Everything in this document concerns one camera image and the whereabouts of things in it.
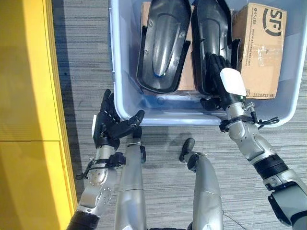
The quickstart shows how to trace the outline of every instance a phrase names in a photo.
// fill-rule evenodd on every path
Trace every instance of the cardboard box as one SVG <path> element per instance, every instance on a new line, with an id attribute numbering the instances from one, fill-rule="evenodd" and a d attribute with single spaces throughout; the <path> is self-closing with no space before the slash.
<path id="1" fill-rule="evenodd" d="M 287 12 L 249 3 L 235 16 L 233 38 L 240 38 L 238 68 L 247 98 L 276 96 L 283 58 Z"/>
<path id="2" fill-rule="evenodd" d="M 149 8 L 150 8 L 150 2 L 146 1 L 142 3 L 142 19 L 141 19 L 141 25 L 147 26 L 148 21 L 148 14 L 149 14 Z M 186 60 L 182 69 L 180 83 L 178 86 L 178 89 L 173 92 L 172 94 L 180 95 L 185 94 L 185 92 L 188 92 L 189 94 L 196 92 L 198 94 L 198 91 L 195 88 L 194 85 L 194 75 L 193 75 L 193 65 L 192 65 L 192 28 L 191 24 L 189 24 L 188 33 L 186 37 L 187 41 L 190 41 L 191 44 L 189 46 Z"/>

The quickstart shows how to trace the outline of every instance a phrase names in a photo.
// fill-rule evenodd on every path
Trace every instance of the silver robot leg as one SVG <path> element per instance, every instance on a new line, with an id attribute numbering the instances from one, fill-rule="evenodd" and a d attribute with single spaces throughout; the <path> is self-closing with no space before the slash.
<path id="1" fill-rule="evenodd" d="M 184 147 L 181 155 L 188 169 L 196 172 L 192 230 L 222 230 L 221 191 L 214 168 L 205 154 L 191 151 L 193 147 L 187 152 Z"/>
<path id="2" fill-rule="evenodd" d="M 146 230 L 141 142 L 128 145 L 115 211 L 115 230 Z"/>

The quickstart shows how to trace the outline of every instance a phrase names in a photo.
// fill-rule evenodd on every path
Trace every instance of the sf logo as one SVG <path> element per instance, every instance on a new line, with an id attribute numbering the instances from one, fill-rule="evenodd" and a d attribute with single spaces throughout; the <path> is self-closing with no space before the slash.
<path id="1" fill-rule="evenodd" d="M 271 10 L 270 15 L 268 15 L 268 8 L 264 9 L 262 24 L 264 31 L 271 36 L 282 35 L 282 17 L 283 13 L 278 10 Z"/>

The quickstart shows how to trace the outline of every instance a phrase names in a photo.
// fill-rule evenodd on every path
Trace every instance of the white tag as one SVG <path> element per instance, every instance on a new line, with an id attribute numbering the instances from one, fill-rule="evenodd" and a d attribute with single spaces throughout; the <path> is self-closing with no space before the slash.
<path id="1" fill-rule="evenodd" d="M 95 131 L 95 126 L 96 126 L 96 118 L 97 118 L 97 115 L 94 115 L 93 123 L 92 123 L 92 137 L 94 137 L 94 131 Z"/>
<path id="2" fill-rule="evenodd" d="M 246 97 L 244 82 L 239 71 L 232 68 L 224 68 L 220 72 L 220 76 L 228 93 Z"/>

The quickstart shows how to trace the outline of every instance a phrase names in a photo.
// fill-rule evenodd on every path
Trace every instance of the robot forearm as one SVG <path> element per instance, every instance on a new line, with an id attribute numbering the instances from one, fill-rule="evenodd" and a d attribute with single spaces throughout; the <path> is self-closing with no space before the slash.
<path id="1" fill-rule="evenodd" d="M 242 103 L 226 110 L 228 119 L 244 115 Z M 268 197 L 276 217 L 285 225 L 302 229 L 307 225 L 307 186 L 287 167 L 277 152 L 263 138 L 258 127 L 249 121 L 238 120 L 228 126 L 230 138 L 238 145 L 243 156 L 255 167 L 267 189 L 274 190 Z"/>

